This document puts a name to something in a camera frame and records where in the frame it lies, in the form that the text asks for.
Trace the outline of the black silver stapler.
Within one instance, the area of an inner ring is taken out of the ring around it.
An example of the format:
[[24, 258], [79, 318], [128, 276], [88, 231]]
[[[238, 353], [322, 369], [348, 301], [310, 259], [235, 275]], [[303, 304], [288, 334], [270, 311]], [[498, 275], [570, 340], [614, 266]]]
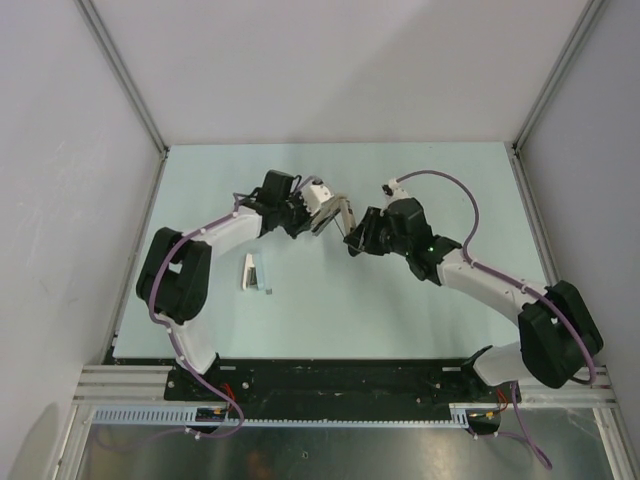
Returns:
[[333, 197], [341, 197], [343, 199], [342, 211], [335, 217], [333, 221], [340, 221], [342, 235], [346, 237], [356, 229], [356, 220], [351, 207], [351, 202], [344, 194], [337, 194]]

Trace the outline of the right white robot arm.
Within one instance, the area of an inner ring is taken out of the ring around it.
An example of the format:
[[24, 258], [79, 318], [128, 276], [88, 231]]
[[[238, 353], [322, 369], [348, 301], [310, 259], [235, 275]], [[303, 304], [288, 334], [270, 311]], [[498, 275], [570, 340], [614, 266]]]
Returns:
[[529, 283], [470, 259], [461, 244], [433, 233], [416, 199], [368, 208], [344, 241], [352, 256], [397, 254], [418, 280], [462, 292], [517, 326], [518, 341], [465, 361], [461, 388], [469, 399], [484, 401], [498, 385], [529, 378], [558, 389], [582, 367], [595, 368], [604, 340], [573, 284]]

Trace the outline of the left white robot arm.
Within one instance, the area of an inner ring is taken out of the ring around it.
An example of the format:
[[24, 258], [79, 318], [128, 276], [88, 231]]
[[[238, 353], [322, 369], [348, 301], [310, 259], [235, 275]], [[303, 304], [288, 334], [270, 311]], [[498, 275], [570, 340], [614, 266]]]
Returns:
[[202, 400], [221, 387], [220, 374], [210, 368], [216, 359], [213, 343], [196, 326], [213, 262], [278, 228], [292, 239], [305, 232], [317, 236], [340, 217], [347, 233], [355, 229], [348, 197], [315, 176], [301, 179], [270, 170], [260, 186], [233, 198], [230, 213], [202, 227], [156, 231], [135, 287], [150, 320], [165, 329], [177, 362], [189, 370], [187, 389]]

